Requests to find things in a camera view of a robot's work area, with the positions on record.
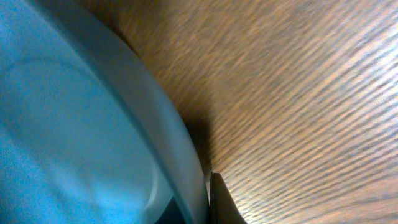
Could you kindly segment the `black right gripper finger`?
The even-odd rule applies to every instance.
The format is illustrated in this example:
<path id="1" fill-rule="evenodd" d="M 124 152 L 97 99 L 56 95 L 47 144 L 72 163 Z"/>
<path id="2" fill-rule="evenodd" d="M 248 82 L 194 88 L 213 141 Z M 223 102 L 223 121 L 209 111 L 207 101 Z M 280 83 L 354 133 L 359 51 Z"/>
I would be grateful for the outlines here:
<path id="1" fill-rule="evenodd" d="M 210 223 L 246 224 L 219 173 L 210 176 Z"/>

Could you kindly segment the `blue bowl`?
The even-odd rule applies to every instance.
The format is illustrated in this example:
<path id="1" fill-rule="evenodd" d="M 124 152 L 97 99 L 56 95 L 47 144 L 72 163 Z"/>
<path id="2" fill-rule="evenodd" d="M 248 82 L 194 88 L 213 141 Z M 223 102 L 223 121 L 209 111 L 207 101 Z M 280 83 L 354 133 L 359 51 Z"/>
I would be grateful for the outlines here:
<path id="1" fill-rule="evenodd" d="M 1 222 L 208 219 L 192 140 L 131 48 L 73 1 L 2 1 Z"/>

